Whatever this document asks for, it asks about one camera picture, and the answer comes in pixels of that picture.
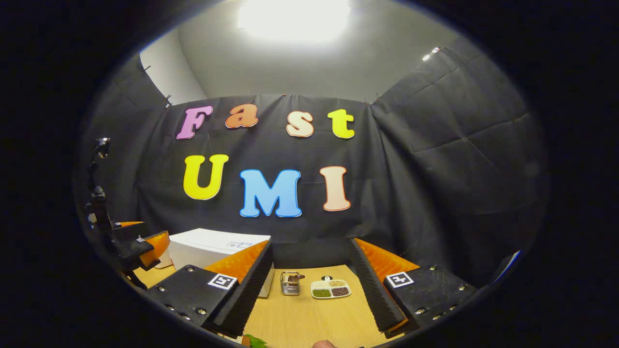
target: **table surface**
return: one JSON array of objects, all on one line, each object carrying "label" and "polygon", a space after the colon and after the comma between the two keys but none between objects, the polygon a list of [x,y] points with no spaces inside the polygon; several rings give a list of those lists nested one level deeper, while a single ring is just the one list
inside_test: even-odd
[{"label": "table surface", "polygon": [[[148,272],[136,270],[138,278],[148,287],[166,278],[176,270],[174,266]],[[284,296],[279,277],[283,271],[304,275],[300,281],[299,296]],[[350,295],[342,298],[316,299],[310,294],[310,285],[322,276],[348,282]],[[328,339],[338,348],[370,348],[401,337],[386,339],[376,328],[361,283],[344,265],[306,268],[275,269],[271,291],[267,298],[258,298],[244,333],[267,342],[268,348],[310,348],[315,342]]]}]

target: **hand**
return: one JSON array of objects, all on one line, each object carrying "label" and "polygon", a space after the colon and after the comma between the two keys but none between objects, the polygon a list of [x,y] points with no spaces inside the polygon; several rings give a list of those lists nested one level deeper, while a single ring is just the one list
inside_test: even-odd
[{"label": "hand", "polygon": [[318,341],[314,343],[314,345],[311,346],[311,348],[337,348],[337,347],[334,346],[333,343],[325,339],[324,341]]}]

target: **blue letter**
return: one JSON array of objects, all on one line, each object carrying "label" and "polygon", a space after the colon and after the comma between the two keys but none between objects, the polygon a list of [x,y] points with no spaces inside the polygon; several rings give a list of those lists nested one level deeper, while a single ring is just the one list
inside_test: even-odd
[{"label": "blue letter", "polygon": [[297,217],[301,209],[297,205],[297,180],[301,173],[296,170],[282,170],[275,179],[273,187],[269,187],[262,172],[256,169],[247,169],[241,172],[245,181],[245,202],[241,209],[241,216],[257,217],[260,211],[256,209],[256,200],[264,215],[269,216],[279,199],[279,207],[275,215],[279,217]]}]

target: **ceiling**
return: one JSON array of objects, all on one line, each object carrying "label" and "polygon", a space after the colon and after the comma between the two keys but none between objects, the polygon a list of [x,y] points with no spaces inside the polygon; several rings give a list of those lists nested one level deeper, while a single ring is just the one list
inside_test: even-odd
[{"label": "ceiling", "polygon": [[178,27],[187,64],[209,98],[287,93],[372,102],[457,37],[397,2],[348,0],[347,24],[335,39],[274,41],[238,28],[243,4],[220,2]]}]

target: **orange object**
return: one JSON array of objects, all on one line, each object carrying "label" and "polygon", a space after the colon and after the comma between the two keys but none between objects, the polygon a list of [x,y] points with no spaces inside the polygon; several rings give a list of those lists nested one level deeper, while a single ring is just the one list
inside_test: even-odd
[{"label": "orange object", "polygon": [[241,344],[244,345],[245,347],[251,347],[251,341],[249,340],[248,336],[243,336],[243,340],[241,341]]},{"label": "orange object", "polygon": [[168,248],[168,245],[170,245],[170,234],[168,231],[163,231],[162,233],[144,238],[144,240],[154,246],[153,250],[140,255],[140,260],[142,260],[142,263],[144,263],[145,266],[148,266],[159,260],[161,255],[163,255],[163,252]]},{"label": "orange object", "polygon": [[260,253],[262,253],[268,242],[268,240],[265,240],[230,256],[226,256],[205,269],[214,273],[221,273],[226,276],[235,277],[240,283],[247,275],[247,272],[249,272],[251,266],[254,265],[254,262],[256,262],[256,259],[258,259],[258,256],[260,256]]},{"label": "orange object", "polygon": [[120,223],[120,227],[127,227],[136,224],[143,224],[144,221],[125,221]]},{"label": "orange object", "polygon": [[367,241],[360,240],[359,238],[355,238],[357,244],[365,257],[368,258],[370,265],[374,269],[374,273],[378,279],[384,282],[385,277],[390,274],[400,273],[400,272],[408,272],[413,269],[419,268],[416,264],[401,258],[400,256],[390,253],[385,249],[379,248],[376,245],[372,245]]}]

